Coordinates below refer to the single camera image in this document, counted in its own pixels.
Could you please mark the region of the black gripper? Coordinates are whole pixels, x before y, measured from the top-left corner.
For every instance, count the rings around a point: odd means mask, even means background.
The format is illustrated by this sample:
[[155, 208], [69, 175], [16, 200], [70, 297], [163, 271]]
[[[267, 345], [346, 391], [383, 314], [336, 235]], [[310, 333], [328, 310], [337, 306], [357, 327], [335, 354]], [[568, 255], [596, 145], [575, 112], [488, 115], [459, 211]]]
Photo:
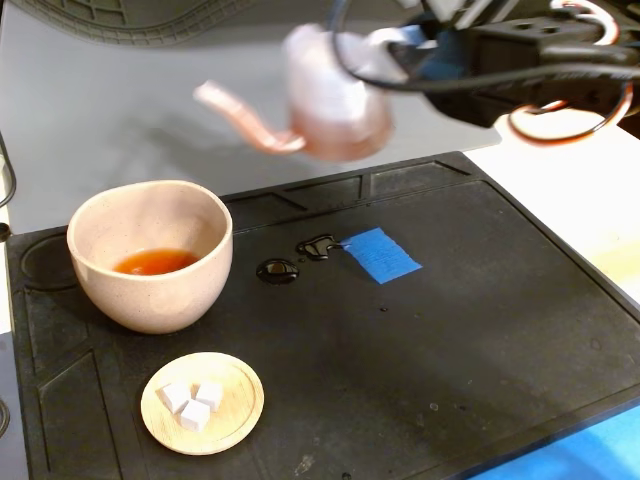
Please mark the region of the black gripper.
[[[401, 71], [401, 82], [449, 81], [540, 66], [540, 50], [555, 43], [592, 44], [600, 37], [594, 24], [534, 17], [470, 28], [445, 29], [411, 24], [399, 28], [401, 40], [387, 52]], [[473, 90], [427, 93], [440, 113], [489, 128], [502, 115], [530, 103], [540, 87], [513, 83]]]

